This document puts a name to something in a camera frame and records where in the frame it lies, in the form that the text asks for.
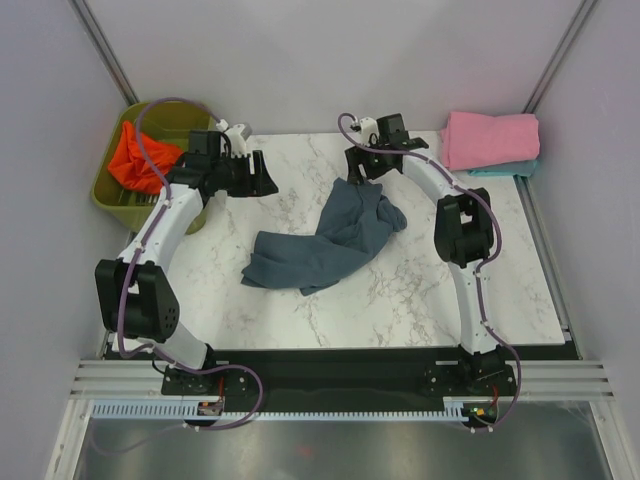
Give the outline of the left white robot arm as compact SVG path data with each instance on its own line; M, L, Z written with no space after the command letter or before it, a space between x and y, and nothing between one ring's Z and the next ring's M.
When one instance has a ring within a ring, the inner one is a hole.
M128 339L185 370L185 382L208 393L219 382L209 363L208 345L180 320L180 303L167 278L175 251L192 222L219 191L230 197L264 197L277 193L260 150L250 150L247 124L193 130L188 149L163 176L159 198L133 241L115 260L95 269L105 328L114 333L118 351L131 358Z

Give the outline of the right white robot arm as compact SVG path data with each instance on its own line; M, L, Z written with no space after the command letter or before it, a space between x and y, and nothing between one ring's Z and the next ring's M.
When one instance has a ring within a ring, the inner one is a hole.
M420 187L436 207L434 244L454 280L460 316L457 377L467 392L498 387L519 393L518 367L507 364L516 350L490 326L487 290L489 263L500 255L502 232L484 188L456 179L422 138L412 138L400 114L373 119L339 115L340 133L352 146L345 151L348 181L359 185L396 170Z

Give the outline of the grey-blue t shirt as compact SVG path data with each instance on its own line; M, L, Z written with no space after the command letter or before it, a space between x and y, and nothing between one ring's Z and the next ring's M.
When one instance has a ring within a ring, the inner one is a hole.
M393 234L406 227L405 215L383 194L381 185L353 185L338 178L313 235L258 232L241 283L297 289L309 296L368 264Z

